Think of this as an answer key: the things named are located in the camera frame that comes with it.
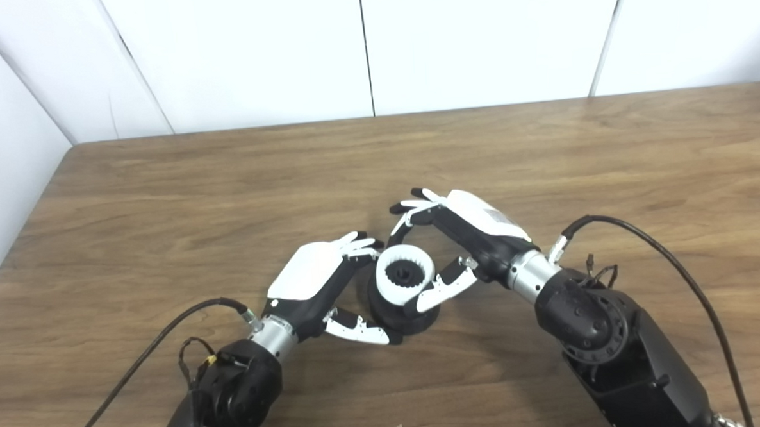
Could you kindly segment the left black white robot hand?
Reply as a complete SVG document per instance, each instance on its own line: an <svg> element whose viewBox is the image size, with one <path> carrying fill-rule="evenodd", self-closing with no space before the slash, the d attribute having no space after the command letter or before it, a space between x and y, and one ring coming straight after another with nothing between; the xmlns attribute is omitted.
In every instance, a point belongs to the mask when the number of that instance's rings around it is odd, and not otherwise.
<svg viewBox="0 0 760 427"><path fill-rule="evenodd" d="M336 304L354 275L374 264L383 248L365 231L302 245L269 286L262 328L253 341L280 359L295 344L324 333L374 345L402 344L399 333Z"/></svg>

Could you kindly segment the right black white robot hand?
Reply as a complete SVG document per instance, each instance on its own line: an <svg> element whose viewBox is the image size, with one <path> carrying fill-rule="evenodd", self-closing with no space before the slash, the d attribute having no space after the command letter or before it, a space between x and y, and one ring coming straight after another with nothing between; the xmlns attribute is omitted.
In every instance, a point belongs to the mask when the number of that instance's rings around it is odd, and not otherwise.
<svg viewBox="0 0 760 427"><path fill-rule="evenodd" d="M404 304L406 314L428 312L457 297L478 280L496 281L535 304L542 289L561 270L550 264L519 225L467 191L445 197L426 188L411 189L414 199L390 207L398 223L390 246L398 246L415 226L434 226L467 251L447 266L450 272L433 276L428 286Z"/></svg>

